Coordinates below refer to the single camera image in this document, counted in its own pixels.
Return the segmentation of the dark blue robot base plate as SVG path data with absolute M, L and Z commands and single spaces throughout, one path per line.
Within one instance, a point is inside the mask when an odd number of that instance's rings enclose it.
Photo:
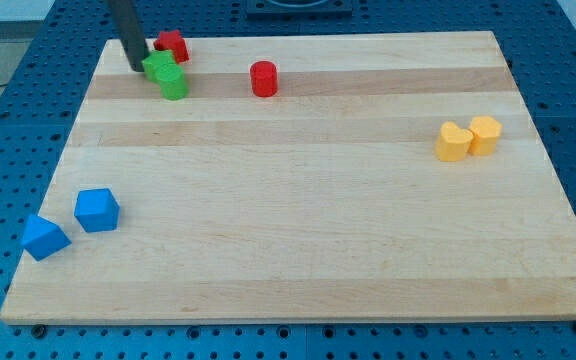
M 243 0 L 248 18 L 272 16 L 351 15 L 351 0 Z

